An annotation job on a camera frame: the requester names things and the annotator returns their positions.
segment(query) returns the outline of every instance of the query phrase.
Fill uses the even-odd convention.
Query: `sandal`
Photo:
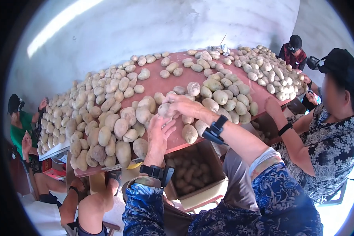
[[[112,171],[109,171],[108,172],[108,177],[109,179],[115,179],[116,181],[118,181],[119,183],[119,186],[118,186],[118,189],[117,189],[117,192],[115,193],[114,196],[117,196],[118,194],[118,190],[121,188],[121,176],[122,176],[122,170],[112,170]]]

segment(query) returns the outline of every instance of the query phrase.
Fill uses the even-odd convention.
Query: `black cap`
[[[347,91],[354,92],[354,57],[346,49],[334,48],[323,60],[324,65],[319,65],[319,71],[331,72]]]
[[[290,46],[295,49],[302,48],[303,42],[299,35],[291,35],[290,37]]]
[[[19,106],[21,105],[21,101],[16,94],[12,94],[8,102],[8,113],[12,115],[12,113],[19,111]]]

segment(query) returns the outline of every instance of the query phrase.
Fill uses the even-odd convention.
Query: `bare leg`
[[[109,179],[105,191],[89,195],[79,204],[79,224],[82,229],[90,234],[102,231],[104,213],[113,208],[113,196],[119,187],[118,181]]]
[[[35,184],[38,189],[38,194],[48,194],[49,191],[53,191],[56,193],[66,193],[67,186],[66,183],[56,180],[52,177],[49,177],[43,173],[35,173],[34,174]]]

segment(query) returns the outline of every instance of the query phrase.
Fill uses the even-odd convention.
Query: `gray pants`
[[[249,167],[234,150],[226,153],[223,172],[228,177],[228,188],[224,202],[234,207],[258,212],[255,194],[249,176]],[[126,182],[122,187],[123,200],[126,202]],[[191,223],[191,216],[164,201],[164,231],[166,235],[186,235]]]

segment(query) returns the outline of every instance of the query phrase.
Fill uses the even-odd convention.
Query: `white wall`
[[[293,34],[302,38],[307,57],[321,59],[333,48],[347,49],[354,56],[354,41],[340,16],[326,0],[301,0]],[[313,82],[321,86],[324,74],[303,70]]]
[[[46,32],[49,39],[29,58],[28,46],[50,21],[59,19],[56,16],[60,12],[67,9],[65,15],[70,17],[74,12],[71,6],[76,6],[73,4],[80,4],[76,8],[80,10],[86,3],[95,2],[99,3],[70,21],[61,20],[50,27],[55,30],[67,22],[55,34]],[[35,112],[43,97],[66,91],[73,80],[81,80],[89,71],[108,68],[133,54],[218,45],[226,33],[223,43],[229,47],[262,44],[278,51],[294,29],[299,2],[48,1],[34,16],[18,45],[10,68],[5,104],[16,93],[26,103],[24,110]]]

